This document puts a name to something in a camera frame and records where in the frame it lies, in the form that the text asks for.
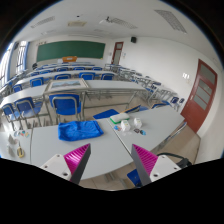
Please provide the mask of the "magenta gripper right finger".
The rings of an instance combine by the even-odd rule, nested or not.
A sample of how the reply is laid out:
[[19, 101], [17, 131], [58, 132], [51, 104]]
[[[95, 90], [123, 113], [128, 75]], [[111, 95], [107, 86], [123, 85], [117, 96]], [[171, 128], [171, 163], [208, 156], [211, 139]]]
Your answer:
[[151, 183], [150, 174], [157, 162], [158, 157], [150, 151], [133, 144], [131, 156], [135, 163], [140, 181], [143, 186]]

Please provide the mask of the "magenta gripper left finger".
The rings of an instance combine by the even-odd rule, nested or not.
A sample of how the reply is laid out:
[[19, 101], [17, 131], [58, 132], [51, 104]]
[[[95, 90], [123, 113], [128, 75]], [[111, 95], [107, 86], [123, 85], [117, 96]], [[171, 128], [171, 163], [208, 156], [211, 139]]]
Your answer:
[[64, 155], [65, 162], [71, 172], [70, 181], [78, 184], [81, 180], [91, 154], [91, 145], [83, 145]]

